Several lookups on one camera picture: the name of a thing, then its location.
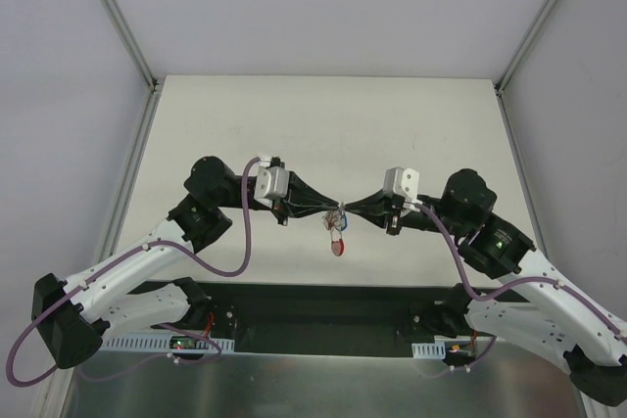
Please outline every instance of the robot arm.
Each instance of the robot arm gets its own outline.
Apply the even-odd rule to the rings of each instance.
[[[65,281],[49,274],[35,285],[33,318],[68,293],[76,292],[37,325],[57,365],[73,367],[90,357],[103,339],[157,323],[204,318],[208,299],[191,280],[176,280],[161,290],[127,294],[164,267],[215,242],[231,225],[219,208],[266,210],[281,225],[289,217],[337,210],[279,159],[263,159],[257,177],[235,175],[220,159],[197,161],[184,186],[189,194],[146,237],[98,265]],[[463,324],[503,337],[570,373],[592,398],[616,406],[627,398],[627,323],[592,301],[535,249],[531,240],[492,213],[497,196],[474,171],[460,170],[441,198],[418,195],[418,173],[410,168],[386,172],[383,189],[345,205],[390,235],[403,227],[442,232],[463,276],[463,261],[514,289],[545,315],[534,317],[496,302],[498,292],[479,296],[465,280],[456,305],[436,305],[420,323],[434,334],[455,336],[442,325]],[[223,272],[222,276],[243,271]],[[443,316],[456,316],[447,323]]]
[[[127,294],[182,255],[220,276],[243,272],[246,261],[238,270],[225,272],[195,256],[232,225],[219,208],[267,210],[281,225],[287,225],[289,217],[338,207],[337,202],[285,170],[279,159],[261,159],[258,176],[249,178],[248,170],[255,162],[251,161],[244,174],[237,176],[216,157],[200,159],[184,183],[189,194],[148,235],[66,280],[48,274],[37,281],[33,319],[76,291],[36,327],[58,367],[80,364],[112,336],[158,323],[194,324],[194,320],[205,318],[208,300],[188,278],[154,293]]]
[[[448,327],[465,324],[505,338],[569,373],[579,390],[601,403],[617,406],[627,398],[627,322],[590,299],[528,237],[493,214],[496,194],[474,170],[454,174],[440,199],[417,195],[417,189],[405,185],[407,171],[393,170],[388,170],[386,182],[400,184],[346,205],[346,211],[361,216],[365,212],[364,218],[391,235],[405,226],[445,236],[465,286],[458,289],[457,309],[436,306],[431,315],[421,318],[423,326],[454,335]],[[376,217],[373,209],[378,209]],[[479,296],[464,279],[460,257],[501,282],[504,287],[498,291],[513,289],[543,316],[500,304],[495,300],[498,293]],[[448,315],[457,320],[443,318]]]

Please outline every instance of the white wall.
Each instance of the white wall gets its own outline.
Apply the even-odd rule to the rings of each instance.
[[[500,78],[544,0],[118,0],[157,76]]]
[[[474,168],[498,195],[496,212],[531,235],[531,222],[490,80],[374,77],[173,76],[164,85],[139,168],[121,245],[132,243],[187,194],[204,156],[241,173],[258,152],[280,156],[320,193],[346,203],[375,193],[385,170],[413,167],[420,193],[440,196],[447,179]],[[241,210],[202,252],[235,269],[243,256]],[[276,224],[252,214],[253,256],[235,282],[451,286],[458,274],[437,234],[398,237],[349,215],[346,251],[335,257],[321,215]],[[476,286],[494,285],[471,272]],[[184,259],[157,279],[220,280]]]
[[[4,370],[34,282],[91,262],[147,92],[99,0],[0,0],[0,12]],[[21,379],[50,365],[38,338],[26,344]],[[3,375],[0,414],[28,416],[36,393]]]

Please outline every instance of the purple cable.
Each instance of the purple cable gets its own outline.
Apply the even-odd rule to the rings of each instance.
[[[117,372],[115,374],[112,374],[111,376],[105,376],[105,377],[90,377],[87,374],[85,374],[82,370],[81,367],[76,367],[76,371],[78,372],[78,376],[86,382],[91,382],[91,383],[101,383],[101,382],[107,382],[107,381],[112,381],[114,379],[117,379],[118,377],[124,376],[130,372],[133,372],[137,369],[139,369],[141,366],[143,366],[144,364],[152,361],[153,359],[157,359],[158,357],[166,357],[165,354],[163,354],[162,352],[158,352],[156,354],[151,354],[150,356],[146,356],[144,357],[142,360],[137,361],[135,364],[127,367],[126,369],[122,370],[121,372]]]
[[[496,343],[497,343],[497,337],[492,337],[492,340],[490,340],[490,343],[486,346],[486,348],[483,351],[481,351],[481,354],[479,354],[474,361],[468,364],[468,367],[470,369],[473,369],[475,366],[478,366],[479,364],[481,364],[481,362],[485,360],[486,356],[492,350],[492,348],[494,347]],[[444,377],[447,374],[450,374],[452,372],[465,371],[465,370],[466,368],[464,366],[458,366],[454,369],[450,369],[450,368],[445,369],[444,371],[438,372],[437,374],[433,374],[431,376],[428,374],[420,374],[420,375],[426,379],[439,379],[440,377]]]
[[[251,218],[250,218],[250,214],[249,214],[250,209],[249,209],[249,206],[248,206],[248,174],[249,174],[251,168],[253,167],[253,165],[255,163],[257,163],[259,160],[260,159],[258,157],[255,157],[255,158],[251,159],[246,164],[246,166],[244,167],[244,171],[242,172],[241,196],[242,196],[242,211],[243,211],[243,215],[244,215],[244,231],[246,233],[246,250],[245,250],[245,253],[244,253],[244,261],[242,262],[242,264],[241,264],[241,266],[239,268],[237,268],[235,271],[222,271],[221,269],[214,268],[211,265],[209,265],[209,264],[205,263],[204,261],[202,261],[198,256],[194,255],[192,252],[187,250],[182,245],[177,244],[176,242],[157,241],[157,242],[149,243],[148,246],[149,247],[167,246],[167,247],[175,248],[175,249],[179,250],[180,252],[182,252],[184,255],[187,255],[190,258],[192,258],[192,260],[194,260],[195,262],[197,262],[198,264],[203,266],[205,269],[208,269],[212,273],[217,274],[219,276],[234,277],[234,276],[238,276],[238,275],[242,274],[246,270],[246,268],[248,267],[248,264],[250,262],[252,245],[253,245],[252,244],[252,235],[251,235]],[[108,271],[112,270],[113,268],[118,266],[123,261],[126,261],[130,257],[132,257],[134,255],[137,255],[140,252],[143,252],[143,250],[144,249],[141,246],[139,246],[139,247],[135,247],[132,250],[129,250],[128,252],[126,252],[123,255],[120,255],[118,258],[114,259],[111,263],[107,264],[106,266],[101,268],[99,271],[96,271],[91,276],[86,278],[85,279],[85,283],[87,283],[87,284],[93,283],[96,279],[98,279],[98,277],[100,277],[103,274],[107,273]],[[81,289],[82,289],[81,286],[76,286],[75,288],[73,288],[71,291],[69,291],[67,294],[65,294],[58,301],[54,302],[52,305],[50,305],[48,308],[46,308],[40,315],[38,315],[32,321],[32,323],[30,323],[30,325],[28,325],[24,329],[23,332],[20,333],[20,335],[18,336],[16,341],[13,343],[13,346],[9,350],[9,355],[7,357],[7,363],[5,365],[5,373],[7,375],[7,380],[9,381],[9,383],[12,386],[14,386],[14,387],[31,387],[31,386],[34,386],[36,384],[39,384],[41,381],[43,381],[47,377],[49,377],[52,373],[54,373],[58,369],[57,366],[52,366],[50,369],[48,369],[46,372],[41,374],[39,377],[36,377],[35,379],[32,379],[30,381],[21,381],[21,380],[19,380],[15,376],[15,373],[13,372],[13,368],[14,368],[14,365],[15,365],[15,361],[16,361],[16,356],[18,354],[18,350],[22,346],[22,343],[24,342],[26,337],[28,335],[30,335],[30,333],[35,328],[37,328],[37,326],[41,322],[43,322],[46,318],[48,318],[52,314],[52,312],[57,310],[61,305],[63,305],[65,302],[69,301],[72,297],[74,297],[76,294],[78,294]],[[191,336],[193,334],[183,333],[183,335]],[[137,364],[137,366],[145,364],[146,362],[148,362],[148,361],[142,360],[142,361],[140,361],[139,364]]]
[[[458,269],[459,278],[461,279],[461,284],[463,285],[463,288],[468,293],[468,295],[475,301],[480,301],[480,302],[490,301],[500,296],[505,291],[509,291],[510,289],[513,289],[516,286],[520,286],[521,284],[546,283],[551,286],[557,286],[557,281],[555,279],[547,278],[544,276],[529,276],[526,278],[516,279],[515,281],[511,281],[510,283],[507,283],[507,284],[503,284],[499,289],[495,290],[494,292],[483,295],[483,296],[479,296],[472,289],[472,286],[470,285],[470,282],[468,281],[468,276],[466,276],[465,269],[463,268],[463,261],[461,260],[461,257],[459,256],[458,248],[455,246],[455,243],[451,237],[451,234],[449,233],[447,228],[444,226],[440,218],[435,214],[435,212],[433,212],[427,206],[422,205],[420,203],[412,203],[412,204],[416,206],[418,209],[420,209],[421,212],[424,212],[425,214],[427,214],[427,216],[431,219],[431,221],[435,224],[435,226],[438,228],[438,230],[444,237],[444,240],[449,246],[449,250],[451,251],[451,255],[453,255],[453,260],[455,261],[455,265]],[[572,296],[573,298],[575,298],[581,304],[586,306],[593,314],[595,314],[596,317],[599,318],[599,320],[616,337],[620,335],[620,329],[616,327],[616,325],[614,325],[608,318],[606,318],[605,315],[594,304],[592,304],[590,301],[586,299],[585,296],[582,296],[576,290],[572,289],[570,286],[559,286],[559,288],[562,289],[567,294],[569,294],[570,296]],[[627,345],[627,338],[620,338],[620,340],[624,344]]]

